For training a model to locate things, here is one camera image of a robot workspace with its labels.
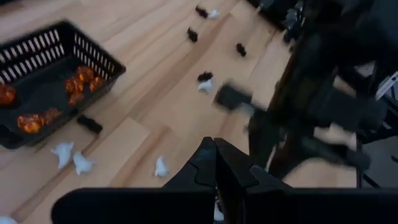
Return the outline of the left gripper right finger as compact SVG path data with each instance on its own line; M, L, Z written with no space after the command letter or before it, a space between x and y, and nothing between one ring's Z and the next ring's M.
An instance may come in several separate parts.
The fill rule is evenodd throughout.
M226 224L398 224L398 189L293 188L228 141L216 147Z

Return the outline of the black slotted plastic basket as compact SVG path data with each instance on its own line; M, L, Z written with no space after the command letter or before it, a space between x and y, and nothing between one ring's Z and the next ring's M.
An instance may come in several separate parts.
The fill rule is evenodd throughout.
M104 83L94 91L86 86L83 99L70 105L65 82L79 66L92 68ZM14 103L0 106L0 145L17 149L40 142L107 94L125 71L120 61L68 20L0 44L0 83L16 90ZM60 116L37 133L18 127L18 117L43 114L49 108Z

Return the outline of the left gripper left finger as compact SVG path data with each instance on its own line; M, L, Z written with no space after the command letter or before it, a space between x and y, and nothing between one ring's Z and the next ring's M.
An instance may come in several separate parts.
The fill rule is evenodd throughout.
M159 188L81 188L60 197L52 224L213 224L216 144L198 149Z

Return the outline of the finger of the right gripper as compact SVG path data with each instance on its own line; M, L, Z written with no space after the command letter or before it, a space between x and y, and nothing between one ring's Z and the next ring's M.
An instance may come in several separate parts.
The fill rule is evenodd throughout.
M227 109L235 110L241 104L250 104L252 101L252 94L244 91L232 83L225 83L218 89L214 102Z

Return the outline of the orange pumpkin figurine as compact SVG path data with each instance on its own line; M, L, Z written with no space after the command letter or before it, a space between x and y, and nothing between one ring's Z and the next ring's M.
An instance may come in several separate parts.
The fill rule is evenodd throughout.
M39 132L45 123L45 118L39 114L24 114L17 118L18 127L28 134Z
M16 90L9 85L0 83L0 105L10 105L16 98Z
M103 85L103 83L105 82L105 80L101 77L94 77L92 80L90 80L89 83L89 89L91 92L94 92L95 90L97 90L99 87L101 87Z
M76 69L76 76L83 82L87 83L94 78L94 71L87 66L79 66Z
M79 78L70 78L65 81L65 90L68 94L82 93L84 89L84 83Z

